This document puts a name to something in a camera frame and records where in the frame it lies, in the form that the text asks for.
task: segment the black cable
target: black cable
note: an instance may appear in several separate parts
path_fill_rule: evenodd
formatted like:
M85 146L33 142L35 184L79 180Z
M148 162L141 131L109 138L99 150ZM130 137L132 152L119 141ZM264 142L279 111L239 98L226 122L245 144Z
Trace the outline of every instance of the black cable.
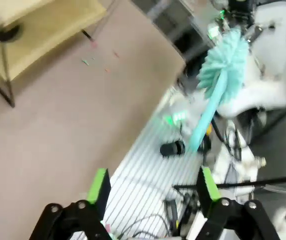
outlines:
M151 218L151 217L159 217L159 218L164 222L164 225L165 225L165 228L166 228L166 234L169 236L169 235L170 235L170 231L169 231L169 229L168 229L168 226L167 226L167 224L166 224L166 221L165 221L164 217L161 216L161 215L158 214L158 213L154 213L154 214L151 214L151 215L149 215L149 216L145 216L145 217L143 217L143 218L141 218L141 219L138 219L138 220L136 220L135 222L133 222L133 223L132 223L130 226L128 226L123 232L121 232L121 234L117 237L117 239L121 239L121 238L124 236L124 234L125 234L129 229L131 229L135 224L137 224L137 223L139 223L139 222L141 222L141 221L143 221L143 220L145 220L145 219L149 219L149 218Z
M228 128L226 129L226 132L225 132L225 139L226 139L225 146L228 150L228 153L229 153L231 158L237 160L238 162L241 162L242 161L242 150L240 148L238 148L238 149L233 149L234 152L232 152L232 148L230 147L230 142L229 142L230 134L233 131L234 136L235 136L234 143L235 143L235 145L237 145L237 147L240 146L240 139L239 139L238 131L232 129L232 131L227 132L227 130L228 130Z
M272 4L272 3L278 3L278 2L286 2L286 0L267 0L264 2L259 2L257 3L257 6L263 6L263 5L267 5L267 4Z
M174 190L175 190L180 196L182 196L183 198L185 197L184 194L182 194L182 192L179 191L178 189L174 188Z
M152 233L150 233L150 232L147 232L147 231L138 231L138 232L136 232L136 233L133 234L132 238L134 238L134 237L136 237L136 236L138 236L138 235L140 235L140 234L146 234L146 235L149 235L149 236L151 236L151 237L153 237L153 238L155 238L155 239L159 239L158 236L156 236L156 235L154 235L154 234L152 234Z
M259 181L246 181L240 183L222 183L217 184L219 189L229 189L234 187L247 187L247 186L255 186L255 187L264 187L267 184L285 184L286 183L286 176L285 177L278 177L272 178L267 180L259 180Z
M216 125L216 122L215 122L214 118L212 119L212 122L211 122L211 123L212 123L213 129L214 129L214 131L215 131L215 133L216 133L216 136L218 137L219 141L221 141L222 143L225 144L224 138L223 138L223 136L221 135L221 132L219 131L219 129L218 129L217 125Z

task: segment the black metal frame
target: black metal frame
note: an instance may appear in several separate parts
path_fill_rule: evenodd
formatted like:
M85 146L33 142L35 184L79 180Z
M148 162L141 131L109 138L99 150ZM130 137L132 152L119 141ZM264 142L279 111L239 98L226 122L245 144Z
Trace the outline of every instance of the black metal frame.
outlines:
M93 35L95 35L98 30L100 28L102 28L106 23L107 20L110 16L111 11L113 11L118 3L120 2L120 0L113 0L113 2L109 5L109 7L107 8L107 16L105 16L103 19L101 19L98 23L96 28L93 31ZM91 41L94 40L94 38L89 35L85 30L82 29L82 33ZM15 107L15 99L14 99L14 94L13 94L13 89L12 89L12 84L11 84L11 80L9 77L9 73L8 73L8 60L7 60L7 56L6 56L6 43L0 42L0 57L1 57L1 64L2 64L2 68L4 70L4 76L5 79L1 76L0 74L0 80L4 83L4 87L6 90L4 90L1 86L0 86L0 95L7 101L7 103L13 108Z
M235 230L241 240L280 240L263 205L258 200L251 200L241 205L235 200L221 198L208 211L204 212L203 209L203 213L208 220L196 240L218 240L224 229Z
M57 203L43 210L29 240L69 240L75 232L84 231L89 240L112 240L97 209L86 200L63 208Z

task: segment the beige carpet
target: beige carpet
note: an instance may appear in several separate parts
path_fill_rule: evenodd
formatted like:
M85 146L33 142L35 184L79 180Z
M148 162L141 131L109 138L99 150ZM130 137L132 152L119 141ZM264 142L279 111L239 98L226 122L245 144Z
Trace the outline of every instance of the beige carpet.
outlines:
M113 173L184 65L127 0L97 43L79 34L35 64L14 82L16 108L0 97L0 240L28 239L46 204Z

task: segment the shelf leg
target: shelf leg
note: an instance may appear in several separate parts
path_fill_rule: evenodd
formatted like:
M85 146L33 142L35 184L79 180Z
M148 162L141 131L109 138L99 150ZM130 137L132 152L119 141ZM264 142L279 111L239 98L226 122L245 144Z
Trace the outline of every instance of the shelf leg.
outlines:
M15 100L14 100L14 95L13 95L13 90L12 90L12 84L10 82L10 77L8 74L8 61L7 61L7 57L6 57L5 44L0 43L0 45L1 45L2 64L3 64L3 69L4 69L4 73L5 73L5 78L6 78L5 84L7 87L8 99L9 99L9 101L7 101L7 102L13 108L13 107L15 107Z
M106 10L107 11L106 16L103 17L103 19L101 19L97 23L97 26L92 33L93 39L96 39L96 36L102 31L103 27L107 24L110 16L113 14L113 12L115 11L115 9L117 8L117 6L119 5L120 2L121 2L121 0L112 0L112 3L108 6L108 8Z
M87 31L82 30L82 33L83 33L88 39L90 39L91 41L94 41L94 39L87 33Z
M13 108L15 107L15 102L14 102L14 98L13 96L12 97L9 97L5 91L0 87L0 94L2 95L2 97L5 99L5 101L7 101L7 103Z

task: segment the white plastic part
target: white plastic part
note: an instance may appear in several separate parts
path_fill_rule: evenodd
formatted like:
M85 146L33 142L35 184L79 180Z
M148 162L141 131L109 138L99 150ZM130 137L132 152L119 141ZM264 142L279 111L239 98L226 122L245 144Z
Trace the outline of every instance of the white plastic part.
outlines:
M284 81L257 81L240 90L236 98L218 107L217 112L225 118L255 108L273 110L286 107L286 84Z
M286 2L274 2L257 8L255 22L275 30L265 30L252 46L253 54L272 75L282 74L286 67Z

